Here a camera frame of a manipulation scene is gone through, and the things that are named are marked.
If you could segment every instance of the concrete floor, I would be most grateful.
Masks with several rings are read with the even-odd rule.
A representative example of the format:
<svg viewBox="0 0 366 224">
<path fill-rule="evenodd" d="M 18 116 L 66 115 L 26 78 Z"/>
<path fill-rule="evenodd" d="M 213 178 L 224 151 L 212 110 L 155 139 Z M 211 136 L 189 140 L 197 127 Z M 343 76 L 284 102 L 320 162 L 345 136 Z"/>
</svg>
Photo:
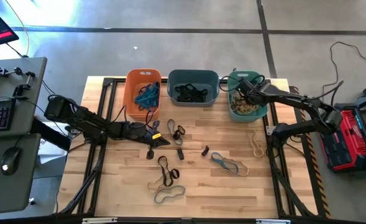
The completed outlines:
<svg viewBox="0 0 366 224">
<path fill-rule="evenodd" d="M 256 0 L 9 0 L 26 25 L 83 28 L 261 29 Z M 366 30 L 364 0 L 262 0 L 269 30 Z M 19 21 L 0 0 L 0 15 L 10 25 Z M 12 42 L 25 53 L 23 32 Z M 233 68 L 255 70 L 271 77 L 263 35 L 161 34 L 120 32 L 29 32 L 30 57 L 48 58 L 45 81 L 54 92 L 81 101 L 89 75 L 125 75 L 134 68 L 172 70 L 209 69 L 220 76 Z M 366 35 L 272 35 L 270 46 L 278 78 L 287 78 L 301 93 L 317 96 L 335 73 L 329 47 L 335 41 L 357 45 L 366 56 Z M 17 58 L 0 46 L 1 58 Z M 335 102 L 353 102 L 366 87 L 366 61 L 354 49 L 337 45 L 334 58 L 344 80 Z M 47 104 L 43 91 L 39 106 Z M 318 165 L 333 218 L 366 222 L 366 172 L 333 174 L 323 155 Z M 60 179 L 51 181 L 52 194 Z M 24 210 L 21 216 L 47 215 L 54 200 L 42 209 Z M 0 217 L 16 217 L 16 213 Z"/>
</svg>

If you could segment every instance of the gray desk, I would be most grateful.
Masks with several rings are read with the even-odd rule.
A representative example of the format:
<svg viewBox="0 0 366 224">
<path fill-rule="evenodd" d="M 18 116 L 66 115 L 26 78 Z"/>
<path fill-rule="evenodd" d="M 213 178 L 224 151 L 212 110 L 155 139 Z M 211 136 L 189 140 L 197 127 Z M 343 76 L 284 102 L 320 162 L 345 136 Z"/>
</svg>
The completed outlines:
<svg viewBox="0 0 366 224">
<path fill-rule="evenodd" d="M 47 59 L 20 58 L 0 60 L 0 67 L 13 71 L 14 67 L 20 67 L 25 72 L 34 72 L 36 77 L 31 79 L 30 90 L 25 90 L 23 95 L 32 103 L 37 103 L 39 91 L 45 72 Z M 17 85 L 26 83 L 27 76 L 10 75 L 8 78 L 0 77 L 0 96 L 12 97 Z M 28 204 L 32 186 L 32 176 L 36 165 L 40 138 L 69 150 L 70 139 L 49 128 L 34 118 L 35 106 L 24 101 L 17 101 L 11 129 L 0 131 L 0 165 L 4 151 L 15 145 L 20 136 L 19 146 L 23 149 L 17 172 L 5 176 L 0 170 L 0 213 L 23 210 Z"/>
<path fill-rule="evenodd" d="M 14 146 L 18 137 L 0 141 L 0 213 L 23 210 L 28 205 L 40 138 L 40 134 L 21 138 L 17 145 L 22 149 L 19 168 L 10 176 L 2 174 L 1 160 L 6 149 Z"/>
<path fill-rule="evenodd" d="M 47 59 L 45 57 L 19 58 L 0 60 L 0 67 L 4 67 L 8 71 L 13 71 L 15 67 L 20 67 L 24 73 L 34 72 L 36 74 L 36 77 L 31 79 L 31 89 L 24 90 L 23 92 L 23 95 L 28 97 L 29 101 L 36 104 L 38 102 L 46 63 Z M 28 76 L 26 75 L 20 76 L 16 74 L 9 75 L 8 78 L 0 77 L 0 96 L 12 97 L 15 87 L 20 84 L 25 84 L 27 79 Z M 11 128 L 8 131 L 0 131 L 0 137 L 20 136 L 29 133 L 34 114 L 34 105 L 28 102 L 17 101 Z"/>
</svg>

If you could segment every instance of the desk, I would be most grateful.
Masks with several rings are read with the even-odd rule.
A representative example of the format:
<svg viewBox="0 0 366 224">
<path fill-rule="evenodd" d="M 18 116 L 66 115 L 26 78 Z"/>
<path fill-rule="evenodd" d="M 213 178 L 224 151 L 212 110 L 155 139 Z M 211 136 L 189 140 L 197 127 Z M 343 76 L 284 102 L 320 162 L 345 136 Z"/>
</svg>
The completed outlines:
<svg viewBox="0 0 366 224">
<path fill-rule="evenodd" d="M 3 175 L 2 156 L 17 140 L 18 138 L 3 138 L 0 142 L 0 213 L 23 210 L 28 205 L 40 134 L 30 134 L 21 138 L 17 145 L 22 149 L 19 168 L 13 175 Z"/>
<path fill-rule="evenodd" d="M 23 92 L 31 103 L 36 104 L 46 63 L 45 57 L 20 58 L 0 60 L 0 67 L 8 71 L 13 71 L 14 67 L 20 67 L 24 73 L 36 74 L 35 78 L 31 79 L 31 89 Z M 26 83 L 26 80 L 26 75 L 12 74 L 8 78 L 0 77 L 0 96 L 12 97 L 14 88 Z M 70 147 L 69 138 L 34 118 L 35 106 L 31 103 L 17 101 L 10 130 L 0 131 L 0 164 L 4 151 L 12 147 L 19 138 L 21 138 L 19 145 L 22 148 L 17 172 L 5 176 L 0 170 L 0 213 L 23 210 L 27 206 L 41 138 L 65 150 Z"/>
<path fill-rule="evenodd" d="M 96 111 L 99 104 L 104 77 L 88 77 L 82 106 Z M 281 89 L 287 90 L 285 79 L 272 80 Z M 111 120 L 122 107 L 124 84 L 119 83 Z M 292 107 L 276 103 L 279 122 L 295 123 Z M 261 119 L 254 123 L 233 123 L 229 119 L 227 95 L 221 92 L 215 105 L 210 108 L 185 108 L 173 106 L 168 99 L 166 85 L 161 87 L 159 110 L 161 121 L 158 130 L 172 142 L 170 146 L 158 147 L 155 156 L 147 160 L 147 146 L 130 141 L 108 141 L 106 149 L 97 209 L 95 215 L 118 217 L 212 217 L 212 218 L 276 218 L 274 190 L 270 164 L 266 156 L 256 158 L 249 144 L 247 133 L 253 129 L 255 140 L 265 150 L 265 133 Z M 172 118 L 176 125 L 186 129 L 182 145 L 185 160 L 180 161 L 172 137 L 167 130 L 167 121 Z M 83 142 L 76 138 L 71 146 Z M 301 149 L 301 145 L 290 142 Z M 203 158 L 201 152 L 210 147 L 209 154 Z M 60 210 L 73 198 L 80 188 L 85 172 L 89 145 L 78 148 L 68 155 L 65 171 L 58 194 Z M 231 175 L 210 161 L 210 153 L 219 152 L 223 156 L 242 161 L 248 168 L 247 177 Z M 182 197 L 167 200 L 162 205 L 153 202 L 153 194 L 147 190 L 147 183 L 157 180 L 160 168 L 159 156 L 167 156 L 169 167 L 180 170 L 176 184 L 186 187 Z M 306 161 L 297 152 L 285 147 L 286 163 L 292 188 L 299 198 L 315 214 L 311 182 Z M 86 198 L 88 207 L 90 196 Z M 284 206 L 287 208 L 285 193 Z"/>
</svg>

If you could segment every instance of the teal bin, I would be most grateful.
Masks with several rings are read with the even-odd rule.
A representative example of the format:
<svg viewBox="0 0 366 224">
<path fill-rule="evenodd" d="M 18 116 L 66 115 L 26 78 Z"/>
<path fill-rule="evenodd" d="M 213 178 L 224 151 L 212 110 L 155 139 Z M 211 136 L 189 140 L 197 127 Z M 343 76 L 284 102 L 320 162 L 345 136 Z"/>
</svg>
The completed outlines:
<svg viewBox="0 0 366 224">
<path fill-rule="evenodd" d="M 176 86 L 192 84 L 199 90 L 207 90 L 203 103 L 177 101 Z M 173 70 L 168 77 L 168 95 L 176 106 L 208 107 L 212 106 L 219 96 L 219 75 L 209 70 Z"/>
<path fill-rule="evenodd" d="M 234 71 L 230 74 L 230 77 L 235 78 L 237 80 L 244 78 L 248 81 L 252 81 L 252 79 L 255 78 L 257 75 L 260 75 L 260 74 L 257 72 L 253 72 L 253 71 Z M 231 90 L 238 85 L 238 82 L 232 78 L 227 79 L 228 90 Z M 262 77 L 256 78 L 256 81 L 261 82 Z M 255 120 L 262 118 L 267 114 L 267 106 L 259 106 L 257 110 L 251 112 L 250 114 L 245 114 L 245 115 L 241 115 L 241 114 L 237 113 L 236 111 L 232 111 L 231 107 L 230 107 L 231 101 L 232 101 L 232 98 L 231 98 L 232 92 L 233 91 L 228 93 L 228 108 L 229 108 L 230 119 L 233 122 L 238 122 L 238 123 L 254 122 Z"/>
</svg>

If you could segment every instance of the butcher block tabletop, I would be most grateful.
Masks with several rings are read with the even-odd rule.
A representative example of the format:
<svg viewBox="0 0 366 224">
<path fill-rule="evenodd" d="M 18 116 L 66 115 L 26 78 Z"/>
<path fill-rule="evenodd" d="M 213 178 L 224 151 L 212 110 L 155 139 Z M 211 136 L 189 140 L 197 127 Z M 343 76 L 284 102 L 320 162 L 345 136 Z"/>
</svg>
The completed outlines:
<svg viewBox="0 0 366 224">
<path fill-rule="evenodd" d="M 98 109 L 103 79 L 88 77 L 81 106 L 95 112 Z M 286 79 L 271 79 L 282 90 L 288 90 Z M 103 117 L 106 116 L 107 92 Z M 228 112 L 227 93 L 220 91 L 215 104 L 209 108 L 177 107 L 172 105 L 167 94 L 167 85 L 160 89 L 160 109 L 158 130 L 169 140 L 169 146 L 154 149 L 154 158 L 146 159 L 148 146 L 132 141 L 109 139 L 103 172 L 99 186 L 96 216 L 115 217 L 195 217 L 195 218 L 277 218 L 274 189 L 268 157 L 255 157 L 250 137 L 266 150 L 265 132 L 262 119 L 253 123 L 234 123 Z M 111 120 L 122 108 L 124 83 L 117 84 L 116 97 Z M 275 103 L 280 123 L 296 123 L 292 107 Z M 178 146 L 168 132 L 167 121 L 174 119 L 176 126 L 185 128 L 184 143 Z M 73 140 L 71 147 L 82 144 L 82 135 Z M 300 143 L 288 141 L 299 150 Z M 205 147 L 209 153 L 202 156 Z M 62 210 L 77 193 L 83 182 L 90 145 L 71 151 L 66 161 L 60 191 L 59 210 Z M 180 160 L 177 149 L 182 148 L 184 160 Z M 317 214 L 313 190 L 305 158 L 294 149 L 285 146 L 286 164 L 293 190 L 307 208 Z M 211 154 L 241 161 L 249 169 L 246 176 L 232 175 L 222 170 L 211 160 Z M 158 158 L 166 156 L 169 169 L 178 169 L 180 178 L 174 185 L 186 188 L 185 194 L 167 198 L 161 204 L 154 202 L 155 194 L 149 192 L 147 184 L 162 176 Z M 85 210 L 87 210 L 92 186 L 88 190 Z M 284 208 L 288 211 L 285 191 L 281 191 Z"/>
</svg>

